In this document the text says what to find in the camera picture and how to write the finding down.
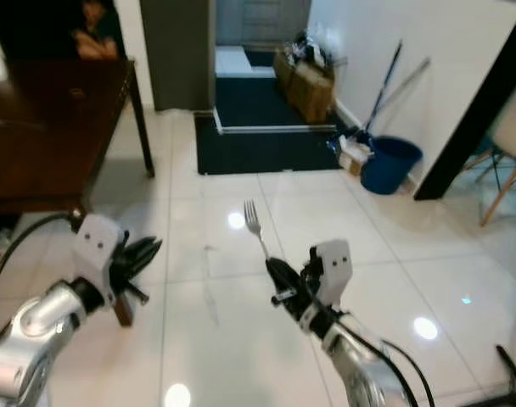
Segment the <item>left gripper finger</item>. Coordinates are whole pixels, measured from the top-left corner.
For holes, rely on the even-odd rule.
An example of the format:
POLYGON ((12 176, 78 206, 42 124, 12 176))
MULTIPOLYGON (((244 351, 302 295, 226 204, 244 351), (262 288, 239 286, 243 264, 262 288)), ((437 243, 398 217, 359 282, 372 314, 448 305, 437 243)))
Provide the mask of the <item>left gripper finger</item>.
POLYGON ((137 278, 149 267, 162 244, 157 237, 142 237, 130 244, 130 278, 137 278))
POLYGON ((156 237, 142 237, 122 249, 121 261, 126 266, 147 266, 154 256, 156 256, 156 237))

